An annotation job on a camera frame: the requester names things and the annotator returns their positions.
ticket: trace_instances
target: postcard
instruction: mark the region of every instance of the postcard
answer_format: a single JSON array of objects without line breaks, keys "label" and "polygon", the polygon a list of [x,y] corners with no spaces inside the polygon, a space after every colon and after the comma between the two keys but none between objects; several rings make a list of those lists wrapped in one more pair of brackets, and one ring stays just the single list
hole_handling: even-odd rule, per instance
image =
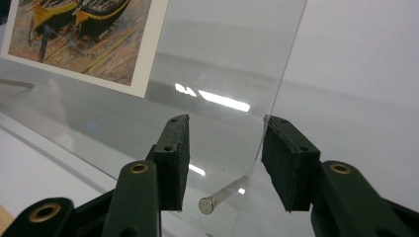
[{"label": "postcard", "polygon": [[12,0],[1,56],[144,97],[169,0]]}]

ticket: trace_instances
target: clamp jaw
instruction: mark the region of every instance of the clamp jaw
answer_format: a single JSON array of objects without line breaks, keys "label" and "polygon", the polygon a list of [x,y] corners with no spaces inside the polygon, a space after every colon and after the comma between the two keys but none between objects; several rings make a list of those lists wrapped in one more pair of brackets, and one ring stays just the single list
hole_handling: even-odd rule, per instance
[{"label": "clamp jaw", "polygon": [[156,237],[161,210],[182,210],[190,160],[189,116],[169,119],[145,161],[120,172],[114,190],[74,208],[64,197],[26,208],[3,237]]},{"label": "clamp jaw", "polygon": [[419,213],[380,197],[355,167],[319,159],[289,121],[270,117],[262,162],[286,211],[313,205],[316,236],[419,236]]}]

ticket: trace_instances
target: white surface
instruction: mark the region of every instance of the white surface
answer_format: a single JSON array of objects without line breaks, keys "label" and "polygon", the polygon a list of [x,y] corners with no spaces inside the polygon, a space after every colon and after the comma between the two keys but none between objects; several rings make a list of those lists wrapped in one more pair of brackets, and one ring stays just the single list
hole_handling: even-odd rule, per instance
[{"label": "white surface", "polygon": [[44,198],[71,198],[78,206],[116,184],[4,114],[0,114],[0,151],[0,203],[14,216]]},{"label": "white surface", "polygon": [[[273,111],[322,151],[322,161],[354,165],[383,197],[417,211],[418,10],[419,2],[408,0],[308,1]],[[10,135],[0,137],[16,144]],[[3,157],[2,148],[0,175]],[[285,213],[264,172],[258,162],[236,236],[313,236],[308,214]],[[76,197],[84,194],[71,187]]]}]

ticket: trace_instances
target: boat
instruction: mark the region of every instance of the boat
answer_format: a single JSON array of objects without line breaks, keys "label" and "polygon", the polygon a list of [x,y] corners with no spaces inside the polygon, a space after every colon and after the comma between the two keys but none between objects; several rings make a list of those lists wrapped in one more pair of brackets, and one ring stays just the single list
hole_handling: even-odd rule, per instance
[{"label": "boat", "polygon": [[130,0],[84,0],[79,2],[76,10],[74,35],[77,40],[85,36],[97,37],[114,21],[128,6]]},{"label": "boat", "polygon": [[29,32],[29,43],[43,34],[45,26],[59,30],[74,20],[75,0],[36,0]]}]

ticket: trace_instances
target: glass pane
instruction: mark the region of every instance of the glass pane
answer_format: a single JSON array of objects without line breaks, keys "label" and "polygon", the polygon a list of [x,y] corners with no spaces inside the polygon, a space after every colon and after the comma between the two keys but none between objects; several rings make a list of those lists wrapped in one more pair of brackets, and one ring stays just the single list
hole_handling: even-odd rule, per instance
[{"label": "glass pane", "polygon": [[184,210],[174,214],[203,233],[230,236],[243,194],[210,215],[198,201],[251,174],[304,6],[172,1],[145,99],[0,59],[2,78],[36,84],[0,85],[0,110],[114,178],[145,158],[169,118],[189,114],[198,169],[189,172]]}]

